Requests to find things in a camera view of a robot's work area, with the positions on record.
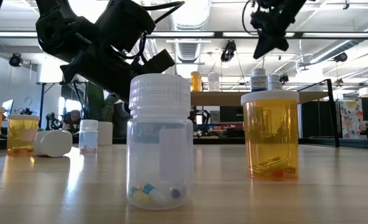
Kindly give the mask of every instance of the ceiling duct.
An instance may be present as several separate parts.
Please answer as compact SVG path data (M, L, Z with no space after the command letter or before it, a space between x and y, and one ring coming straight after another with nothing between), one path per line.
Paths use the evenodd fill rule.
M208 28L211 0L186 0L177 12L170 16L173 30L204 31ZM201 44L175 44L176 58L183 63L194 63L201 53Z
M357 31L368 32L368 23L363 25ZM321 63L325 60L331 59L338 54L359 45L360 43L364 42L365 40L338 40L335 43L325 47L323 50L313 54L310 57L310 65Z

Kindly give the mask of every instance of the white wall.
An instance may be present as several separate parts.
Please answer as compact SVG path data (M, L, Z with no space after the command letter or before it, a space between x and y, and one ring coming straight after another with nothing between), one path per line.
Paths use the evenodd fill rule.
M41 86L36 84L37 75L34 71L30 73L28 68L13 68L6 59L0 57L0 106L4 101L14 100L12 114L14 110L26 107L39 114ZM61 86L54 86L45 94L42 127L45 127L48 113L58 112L60 95Z

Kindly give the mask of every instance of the person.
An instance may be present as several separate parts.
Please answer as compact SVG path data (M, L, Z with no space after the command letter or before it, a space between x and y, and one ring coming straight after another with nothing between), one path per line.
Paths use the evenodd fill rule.
M63 130L76 134L80 130L80 111L72 110L63 116Z

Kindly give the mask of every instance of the table surface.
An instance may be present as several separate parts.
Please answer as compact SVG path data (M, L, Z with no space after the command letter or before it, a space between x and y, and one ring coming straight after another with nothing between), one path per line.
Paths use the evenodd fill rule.
M300 178L247 177L244 146L194 146L195 192L173 210L125 198L126 146L67 157L0 152L0 223L368 223L368 150L300 146Z

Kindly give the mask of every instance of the pill bottle label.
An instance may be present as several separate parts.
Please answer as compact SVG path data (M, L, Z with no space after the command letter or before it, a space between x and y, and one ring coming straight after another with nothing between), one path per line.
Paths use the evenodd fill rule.
M267 90L267 77L251 78L252 92Z
M282 84L281 83L269 83L269 90L282 90Z

